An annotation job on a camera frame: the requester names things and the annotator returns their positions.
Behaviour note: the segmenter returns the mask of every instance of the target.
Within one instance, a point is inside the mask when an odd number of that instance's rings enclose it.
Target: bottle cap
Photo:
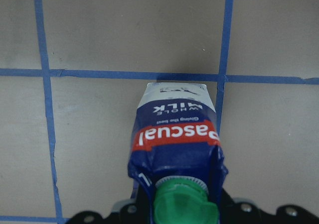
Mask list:
[[[161,184],[154,200],[156,224],[217,224],[218,208],[197,183],[174,178]]]

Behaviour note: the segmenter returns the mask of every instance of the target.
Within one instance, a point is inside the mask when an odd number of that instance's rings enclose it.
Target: blue tape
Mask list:
[[[227,82],[236,83],[269,83],[269,84],[301,84],[301,85],[319,85],[319,78],[303,79],[300,77],[284,76],[239,76],[227,75]]]
[[[54,131],[54,118],[53,118],[53,107],[52,107],[52,89],[51,89],[51,78],[49,70],[49,60],[47,55],[46,38],[43,23],[43,7],[42,0],[34,0],[35,7],[35,19],[36,29],[38,35],[39,52],[43,74],[43,87],[44,87],[44,98],[45,98],[45,116],[49,138],[49,149],[50,149],[50,161],[51,161],[51,173],[53,182],[55,212],[58,222],[62,220],[62,205],[59,197],[58,188],[56,186],[56,169],[54,162],[54,148],[55,148],[55,131]]]
[[[163,81],[213,81],[217,82],[216,74],[189,74],[189,73],[159,73],[133,71],[85,71],[85,70],[51,70],[52,77],[81,77],[107,79],[137,79]]]
[[[217,95],[216,95],[216,115],[217,115],[217,132],[220,131],[223,102],[224,102],[224,87],[227,81],[226,71],[227,71],[227,60],[229,51],[229,41],[230,41],[230,29],[231,29],[231,18],[233,12],[233,1],[225,0],[225,11],[224,11],[224,24],[223,24],[223,36],[221,41],[220,50],[220,62],[219,62],[219,72],[218,72],[218,82],[217,82]]]
[[[42,70],[35,70],[35,69],[4,69],[4,68],[0,68],[0,76],[42,77]]]
[[[0,216],[0,221],[57,223],[57,218]]]

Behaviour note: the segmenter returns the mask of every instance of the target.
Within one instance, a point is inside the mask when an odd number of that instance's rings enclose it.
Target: floor tile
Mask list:
[[[231,196],[274,213],[295,203],[319,214],[319,87],[227,84],[221,141]]]
[[[225,0],[43,0],[52,69],[218,73]]]
[[[319,76],[319,0],[234,0],[228,74]]]
[[[42,79],[0,77],[0,96],[1,215],[54,217]]]
[[[53,78],[56,169],[63,214],[107,216],[127,199],[130,136],[149,81]]]
[[[41,69],[33,0],[0,0],[0,68]]]

